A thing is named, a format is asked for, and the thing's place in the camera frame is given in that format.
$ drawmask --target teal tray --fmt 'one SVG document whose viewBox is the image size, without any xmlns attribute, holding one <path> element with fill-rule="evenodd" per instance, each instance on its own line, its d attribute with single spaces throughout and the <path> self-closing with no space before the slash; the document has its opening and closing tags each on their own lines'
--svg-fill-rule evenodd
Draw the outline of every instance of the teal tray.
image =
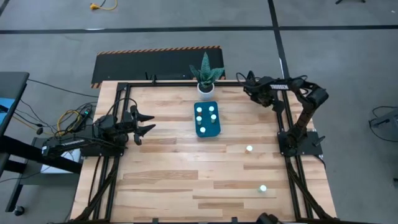
<svg viewBox="0 0 398 224">
<path fill-rule="evenodd" d="M 217 115 L 216 121 L 214 123 L 211 122 L 211 114 L 209 112 L 209 107 L 213 106 L 214 107 L 214 112 L 213 114 Z M 197 113 L 197 108 L 201 107 L 201 125 L 198 125 L 196 117 L 198 116 Z M 194 117 L 194 122 L 195 122 L 195 129 L 197 132 L 197 135 L 201 138 L 206 138 L 206 137 L 215 137 L 221 132 L 221 126 L 220 126 L 220 116 L 218 114 L 218 106 L 217 103 L 214 101 L 209 101 L 209 102 L 198 102 L 193 105 L 193 111 L 195 114 Z M 205 127 L 206 131 L 205 133 L 200 132 L 200 128 Z"/>
</svg>

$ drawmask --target wooden table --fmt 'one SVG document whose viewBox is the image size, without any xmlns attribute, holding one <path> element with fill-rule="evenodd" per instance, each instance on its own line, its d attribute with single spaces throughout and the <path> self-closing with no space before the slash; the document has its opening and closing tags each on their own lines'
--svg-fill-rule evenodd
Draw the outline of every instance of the wooden table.
<svg viewBox="0 0 398 224">
<path fill-rule="evenodd" d="M 95 119 L 114 103 L 117 84 L 103 82 Z M 155 123 L 156 127 L 145 135 L 141 146 L 131 140 L 127 144 L 119 165 L 111 222 L 151 222 L 152 218 L 160 222 L 230 222 L 231 217 L 254 222 L 262 212 L 282 221 L 295 220 L 276 137 L 275 112 L 250 101 L 242 87 L 218 86 L 215 91 L 221 133 L 203 139 L 197 137 L 193 121 L 196 87 L 131 89 L 138 110 L 155 116 L 143 125 Z M 297 119 L 301 105 L 290 93 L 289 101 Z M 249 154 L 245 153 L 247 145 L 254 148 Z M 302 160 L 309 191 L 335 216 L 323 164 L 313 156 L 302 156 Z M 71 218 L 87 205 L 96 161 L 97 157 L 89 157 L 83 163 Z M 266 193 L 257 191 L 262 184 L 268 188 Z M 304 217 L 302 195 L 297 191 Z M 105 193 L 100 218 L 107 198 Z"/>
</svg>

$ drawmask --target white pot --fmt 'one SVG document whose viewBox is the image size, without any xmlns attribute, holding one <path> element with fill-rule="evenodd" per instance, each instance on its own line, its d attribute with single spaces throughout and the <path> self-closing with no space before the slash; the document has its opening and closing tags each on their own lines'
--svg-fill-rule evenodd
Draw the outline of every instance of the white pot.
<svg viewBox="0 0 398 224">
<path fill-rule="evenodd" d="M 199 94 L 199 97 L 200 97 L 201 100 L 210 100 L 210 99 L 212 99 L 212 97 L 214 96 L 214 89 L 215 89 L 214 83 L 212 83 L 212 85 L 213 85 L 213 89 L 210 92 L 208 92 L 208 93 L 204 93 L 204 92 L 200 91 L 199 83 L 198 83 L 198 85 L 197 85 L 198 94 Z"/>
</svg>

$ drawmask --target yellow cable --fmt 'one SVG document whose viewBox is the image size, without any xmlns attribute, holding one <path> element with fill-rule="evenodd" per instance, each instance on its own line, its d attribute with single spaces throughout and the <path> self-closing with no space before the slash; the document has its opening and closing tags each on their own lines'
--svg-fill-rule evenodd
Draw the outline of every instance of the yellow cable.
<svg viewBox="0 0 398 224">
<path fill-rule="evenodd" d="M 76 123 L 78 123 L 78 122 L 80 121 L 81 115 L 80 115 L 79 112 L 74 111 L 74 110 L 68 110 L 67 112 L 65 112 L 63 115 L 61 115 L 61 117 L 60 117 L 60 118 L 58 119 L 58 121 L 57 121 L 58 136 L 62 136 L 62 135 L 65 134 L 64 131 L 61 131 L 61 127 L 60 127 L 61 124 L 60 124 L 60 123 L 61 123 L 62 118 L 63 118 L 65 115 L 70 114 L 70 113 L 75 113 L 75 114 L 77 115 L 77 121 L 76 121 Z M 72 129 L 75 127 L 75 124 L 73 124 L 73 126 L 70 127 L 67 131 L 72 130 Z"/>
<path fill-rule="evenodd" d="M 90 4 L 90 9 L 91 10 L 95 10 L 95 9 L 113 10 L 113 9 L 116 9 L 117 6 L 118 6 L 118 0 L 114 0 L 114 6 L 112 8 L 99 7 L 98 5 L 96 5 L 94 3 L 91 3 Z"/>
<path fill-rule="evenodd" d="M 14 117 L 14 116 L 13 116 L 12 118 L 16 119 L 17 121 L 21 122 L 22 124 L 24 124 L 24 125 L 26 125 L 26 126 L 28 126 L 28 127 L 30 127 L 30 128 L 32 128 L 33 130 L 37 131 L 37 129 L 35 129 L 35 128 L 32 127 L 31 125 L 27 124 L 25 121 L 20 120 L 19 118 L 16 118 L 16 117 Z M 50 136 L 53 135 L 52 133 L 48 133 L 48 132 L 45 132 L 45 131 L 44 131 L 43 133 L 44 133 L 44 134 L 48 134 L 48 135 L 50 135 Z"/>
</svg>

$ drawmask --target concrete floor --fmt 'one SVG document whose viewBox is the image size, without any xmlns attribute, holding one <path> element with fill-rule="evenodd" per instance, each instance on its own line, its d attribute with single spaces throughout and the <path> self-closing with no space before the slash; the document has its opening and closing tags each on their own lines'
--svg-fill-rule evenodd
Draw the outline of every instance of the concrete floor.
<svg viewBox="0 0 398 224">
<path fill-rule="evenodd" d="M 0 29 L 271 25 L 265 0 L 120 0 L 111 12 L 91 12 L 90 2 L 10 0 L 0 17 Z M 366 4 L 344 0 L 337 6 L 334 0 L 278 0 L 275 8 L 280 26 L 398 24 L 395 0 Z M 373 136 L 368 120 L 372 108 L 397 105 L 398 30 L 283 31 L 281 35 L 290 75 L 308 75 L 330 94 L 314 122 L 326 135 L 322 146 L 338 216 L 396 223 L 398 189 L 392 185 L 392 178 L 398 177 L 396 143 Z M 272 31 L 0 35 L 0 70 L 27 71 L 32 79 L 97 95 L 98 90 L 89 88 L 97 52 L 193 45 L 221 45 L 228 78 L 249 69 L 257 76 L 281 76 Z M 22 99 L 52 124 L 65 110 L 95 101 L 36 83 L 28 84 Z M 28 112 L 24 105 L 19 109 Z M 14 121 L 6 134 L 26 143 L 35 136 Z M 0 180 L 15 176 L 5 172 Z M 0 184 L 0 211 L 14 183 Z M 75 187 L 25 187 L 18 204 L 27 208 L 26 214 L 2 213 L 0 223 L 62 222 L 74 193 Z"/>
</svg>

